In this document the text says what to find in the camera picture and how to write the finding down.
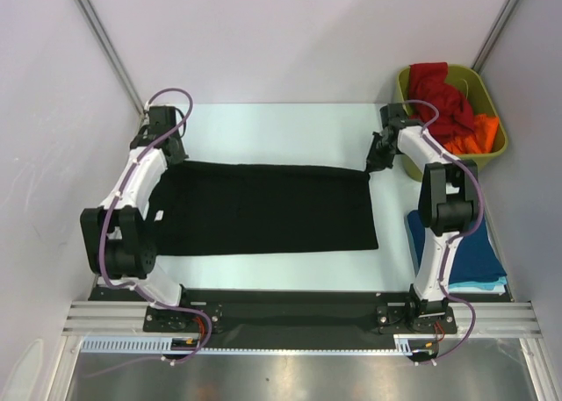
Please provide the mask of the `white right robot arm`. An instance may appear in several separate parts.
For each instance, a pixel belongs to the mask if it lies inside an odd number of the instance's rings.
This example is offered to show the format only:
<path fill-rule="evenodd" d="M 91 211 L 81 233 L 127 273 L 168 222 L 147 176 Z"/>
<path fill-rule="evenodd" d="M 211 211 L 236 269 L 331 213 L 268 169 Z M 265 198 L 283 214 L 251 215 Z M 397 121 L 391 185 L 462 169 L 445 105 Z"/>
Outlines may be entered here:
<path fill-rule="evenodd" d="M 420 125 L 387 126 L 373 134 L 366 171 L 382 171 L 404 154 L 422 172 L 418 214 L 425 228 L 421 266 L 412 284 L 415 304 L 405 310 L 407 325 L 425 332 L 436 322 L 432 304 L 448 297 L 450 272 L 462 239 L 474 233 L 484 214 L 478 168 L 448 152 Z"/>

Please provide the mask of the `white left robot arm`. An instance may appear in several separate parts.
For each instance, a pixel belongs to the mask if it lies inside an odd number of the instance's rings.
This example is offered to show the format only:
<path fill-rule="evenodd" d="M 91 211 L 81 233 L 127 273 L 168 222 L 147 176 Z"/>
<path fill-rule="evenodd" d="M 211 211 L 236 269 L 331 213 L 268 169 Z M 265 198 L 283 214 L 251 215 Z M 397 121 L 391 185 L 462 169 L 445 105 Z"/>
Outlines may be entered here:
<path fill-rule="evenodd" d="M 84 246 L 95 274 L 112 290 L 131 290 L 152 306 L 164 309 L 163 319 L 182 331 L 194 310 L 181 301 L 182 285 L 156 265 L 155 239 L 149 235 L 149 199 L 168 167 L 186 159 L 179 138 L 151 145 L 133 143 L 117 183 L 99 206 L 80 215 Z"/>

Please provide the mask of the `black t shirt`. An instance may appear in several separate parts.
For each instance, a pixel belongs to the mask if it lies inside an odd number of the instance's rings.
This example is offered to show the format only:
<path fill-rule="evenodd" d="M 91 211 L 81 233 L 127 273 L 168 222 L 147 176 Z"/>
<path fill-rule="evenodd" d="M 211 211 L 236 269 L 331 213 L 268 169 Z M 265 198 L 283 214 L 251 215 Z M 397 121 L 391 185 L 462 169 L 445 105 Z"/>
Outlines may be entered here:
<path fill-rule="evenodd" d="M 369 175 L 322 166 L 184 161 L 149 199 L 160 255 L 378 249 Z"/>

